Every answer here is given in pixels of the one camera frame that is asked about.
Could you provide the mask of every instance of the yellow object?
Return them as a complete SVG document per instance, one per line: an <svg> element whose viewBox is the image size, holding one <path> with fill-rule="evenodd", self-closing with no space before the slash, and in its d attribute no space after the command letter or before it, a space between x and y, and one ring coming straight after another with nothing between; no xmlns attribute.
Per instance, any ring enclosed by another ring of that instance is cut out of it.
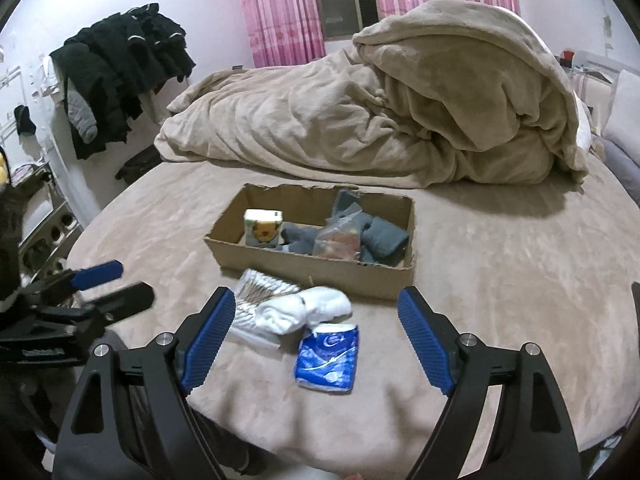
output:
<svg viewBox="0 0 640 480"><path fill-rule="evenodd" d="M282 211L247 209L244 212L244 241L249 246L277 247L281 227Z"/></svg>
<svg viewBox="0 0 640 480"><path fill-rule="evenodd" d="M4 156L0 155L0 186L9 183L9 173L6 168Z"/></svg>

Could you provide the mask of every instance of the hanging clothes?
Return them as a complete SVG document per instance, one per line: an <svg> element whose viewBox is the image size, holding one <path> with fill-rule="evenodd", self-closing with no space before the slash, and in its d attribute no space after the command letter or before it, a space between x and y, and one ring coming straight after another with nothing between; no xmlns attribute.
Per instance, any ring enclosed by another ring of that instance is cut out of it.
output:
<svg viewBox="0 0 640 480"><path fill-rule="evenodd" d="M104 151L107 142L126 142L127 119L143 112L139 96L191 75L185 34L158 4L148 4L83 28L50 54L78 158Z"/></svg>

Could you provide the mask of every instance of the tissue package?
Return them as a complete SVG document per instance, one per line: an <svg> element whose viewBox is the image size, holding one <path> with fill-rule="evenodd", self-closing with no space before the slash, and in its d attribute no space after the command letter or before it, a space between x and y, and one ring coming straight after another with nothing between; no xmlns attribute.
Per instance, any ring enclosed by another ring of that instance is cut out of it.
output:
<svg viewBox="0 0 640 480"><path fill-rule="evenodd" d="M358 327L322 323L305 329L298 360L296 383L322 392L348 393L353 388L358 354Z"/></svg>

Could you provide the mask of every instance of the gray pillow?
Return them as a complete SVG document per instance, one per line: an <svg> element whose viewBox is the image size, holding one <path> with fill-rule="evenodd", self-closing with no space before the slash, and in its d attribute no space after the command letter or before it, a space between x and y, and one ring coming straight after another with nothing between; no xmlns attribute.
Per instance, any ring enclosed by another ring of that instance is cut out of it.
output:
<svg viewBox="0 0 640 480"><path fill-rule="evenodd" d="M640 168L615 143L602 137L599 141L604 145L605 165L640 207Z"/></svg>

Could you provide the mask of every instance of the white wall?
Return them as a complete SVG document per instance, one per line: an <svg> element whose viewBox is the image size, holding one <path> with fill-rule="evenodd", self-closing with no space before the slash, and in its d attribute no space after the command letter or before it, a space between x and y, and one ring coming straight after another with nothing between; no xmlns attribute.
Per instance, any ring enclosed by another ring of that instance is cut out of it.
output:
<svg viewBox="0 0 640 480"><path fill-rule="evenodd" d="M586 50L640 68L640 44L612 0L520 0L520 14L556 55Z"/></svg>
<svg viewBox="0 0 640 480"><path fill-rule="evenodd" d="M344 49L346 46L352 45L353 41L351 40L332 40L324 42L324 51L329 54L333 54L334 52L338 52L339 50Z"/></svg>
<svg viewBox="0 0 640 480"><path fill-rule="evenodd" d="M33 76L40 56L62 46L80 28L150 2L158 2L160 11L187 31L187 50L196 62L190 82L233 65L253 67L240 0L21 0L0 32L5 54L0 76L14 66L21 66L38 139L52 158L60 184L83 224L122 191L124 184L113 175L128 158L152 143L158 129L143 115L133 124L127 144L109 144L106 152L78 161L64 116L54 110L49 98L31 95L36 89ZM167 85L161 99L169 101L179 91L175 84ZM52 150L46 140L49 133L56 139L62 160L49 151ZM22 159L24 153L14 157Z"/></svg>

